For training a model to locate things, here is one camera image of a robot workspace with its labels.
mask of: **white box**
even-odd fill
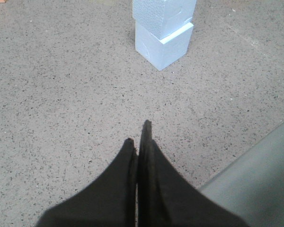
[[[159,40],[136,21],[136,51],[158,70],[162,70],[187,52],[193,27],[192,23],[187,23]]]
[[[196,0],[133,0],[133,18],[158,39],[191,22]]]

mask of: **foam block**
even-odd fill
[[[191,22],[196,0],[133,0],[133,18],[158,39]]]
[[[136,51],[162,70],[187,52],[193,27],[192,23],[187,23],[169,36],[158,39],[136,21]]]

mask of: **terrazzo floor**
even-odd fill
[[[0,227],[32,227],[142,124],[196,188],[284,121],[284,0],[199,0],[187,54],[157,71],[130,0],[0,4]]]

